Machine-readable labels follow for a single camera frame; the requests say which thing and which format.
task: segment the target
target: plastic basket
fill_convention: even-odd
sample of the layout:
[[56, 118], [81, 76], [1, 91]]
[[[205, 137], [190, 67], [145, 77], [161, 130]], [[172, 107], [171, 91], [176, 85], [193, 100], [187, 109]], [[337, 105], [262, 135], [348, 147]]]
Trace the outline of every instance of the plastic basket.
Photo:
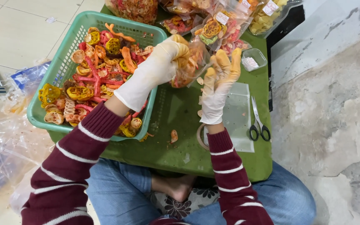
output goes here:
[[[71, 61], [70, 56], [72, 52], [78, 49], [78, 44], [83, 42], [83, 38], [87, 34], [88, 28], [97, 27], [99, 30], [106, 30], [105, 23], [115, 24], [115, 32], [120, 32], [133, 37], [140, 44], [140, 47], [146, 47], [148, 45], [156, 46], [167, 38], [166, 33], [161, 28], [155, 26], [94, 11], [82, 12], [74, 19], [72, 26], [57, 50], [38, 89], [41, 89], [46, 83], [62, 87], [63, 82], [71, 78], [76, 72], [77, 64]], [[157, 88], [154, 88], [150, 93], [142, 120], [143, 125], [138, 134], [133, 138], [113, 136], [111, 138], [112, 141], [122, 141], [126, 139], [141, 140], [146, 135], [155, 101], [156, 90]], [[36, 93], [27, 110], [27, 118], [30, 123], [38, 128], [62, 133], [69, 133], [73, 129], [70, 125], [56, 125], [44, 122], [45, 114], [45, 110], [41, 108], [41, 102], [38, 100], [38, 94]]]

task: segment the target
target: white glove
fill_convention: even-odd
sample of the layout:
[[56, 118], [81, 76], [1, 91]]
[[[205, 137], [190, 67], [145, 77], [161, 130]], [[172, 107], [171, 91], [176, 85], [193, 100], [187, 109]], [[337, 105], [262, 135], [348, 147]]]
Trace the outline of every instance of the white glove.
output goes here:
[[148, 94], [157, 85], [169, 82], [179, 66], [184, 66], [190, 51], [188, 42], [180, 35], [172, 35], [154, 47], [151, 55], [138, 65], [133, 76], [114, 95], [130, 109], [139, 112]]
[[236, 48], [233, 51], [231, 63], [222, 49], [210, 60], [213, 68], [208, 68], [204, 78], [203, 115], [200, 122], [214, 125], [222, 122], [226, 97], [240, 77], [241, 49]]

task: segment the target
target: green tablecloth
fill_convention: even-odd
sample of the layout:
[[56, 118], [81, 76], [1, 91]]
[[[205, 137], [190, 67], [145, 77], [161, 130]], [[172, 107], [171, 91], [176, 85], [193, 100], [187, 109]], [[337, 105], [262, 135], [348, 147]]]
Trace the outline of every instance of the green tablecloth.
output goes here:
[[[106, 6], [101, 12], [111, 14]], [[160, 8], [157, 21], [168, 16], [170, 15]], [[252, 36], [247, 32], [241, 36], [241, 39], [248, 41], [254, 48], [260, 49], [267, 57], [265, 39]], [[238, 82], [249, 84], [250, 93], [256, 99], [259, 117], [262, 123], [271, 130], [267, 71], [266, 66], [249, 73], [241, 66], [241, 77]], [[148, 137], [144, 142], [111, 141], [102, 157], [165, 171], [213, 177], [210, 154], [198, 144], [196, 139], [196, 131], [201, 124], [200, 117], [197, 115], [197, 111], [201, 109], [198, 105], [200, 88], [197, 82], [194, 82], [190, 88], [182, 89], [174, 89], [168, 84], [160, 85], [148, 128], [148, 132], [155, 136]], [[179, 139], [169, 145], [170, 132], [173, 129], [177, 130]], [[66, 135], [50, 130], [48, 132], [54, 142]], [[252, 182], [265, 180], [272, 172], [271, 143], [259, 138], [254, 143], [254, 148], [255, 153], [238, 152]], [[183, 159], [186, 158], [187, 153], [190, 155], [190, 161], [186, 164]]]

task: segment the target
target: scissors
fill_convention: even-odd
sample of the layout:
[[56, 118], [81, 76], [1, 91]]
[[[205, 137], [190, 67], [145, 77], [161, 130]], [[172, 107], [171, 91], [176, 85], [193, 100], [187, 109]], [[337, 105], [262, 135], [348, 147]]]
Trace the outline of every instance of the scissors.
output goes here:
[[[265, 141], [270, 141], [270, 138], [271, 138], [271, 136], [270, 136], [270, 131], [269, 131], [269, 129], [265, 126], [265, 125], [263, 125], [262, 124], [262, 122], [260, 121], [260, 119], [259, 119], [259, 114], [258, 114], [258, 110], [257, 110], [257, 106], [256, 106], [256, 101], [255, 101], [255, 97], [253, 97], [252, 96], [252, 102], [253, 102], [253, 109], [254, 109], [254, 115], [255, 115], [255, 122], [254, 122], [254, 124], [251, 126], [251, 128], [250, 128], [250, 138], [251, 138], [251, 140], [253, 140], [253, 141], [257, 141], [257, 139], [259, 138], [259, 133], [260, 133], [260, 135], [262, 136], [262, 138], [263, 138], [263, 140], [265, 140]], [[256, 138], [254, 138], [253, 137], [253, 135], [252, 135], [252, 131], [255, 131], [255, 134], [256, 134]], [[264, 135], [263, 135], [263, 132], [264, 131], [266, 131], [267, 132], [267, 136], [268, 136], [268, 138], [266, 138]]]

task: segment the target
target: hand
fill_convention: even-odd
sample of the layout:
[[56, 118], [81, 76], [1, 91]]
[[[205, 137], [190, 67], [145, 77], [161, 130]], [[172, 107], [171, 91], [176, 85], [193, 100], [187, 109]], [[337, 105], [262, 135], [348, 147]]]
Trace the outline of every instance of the hand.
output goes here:
[[214, 125], [222, 122], [227, 94], [240, 77], [241, 49], [233, 51], [231, 63], [223, 50], [218, 50], [210, 60], [213, 68], [208, 68], [205, 74], [201, 122]]
[[114, 95], [130, 109], [139, 112], [148, 94], [157, 85], [169, 82], [179, 66], [185, 66], [190, 51], [188, 42], [175, 34], [154, 47], [151, 55], [138, 65], [133, 76]]

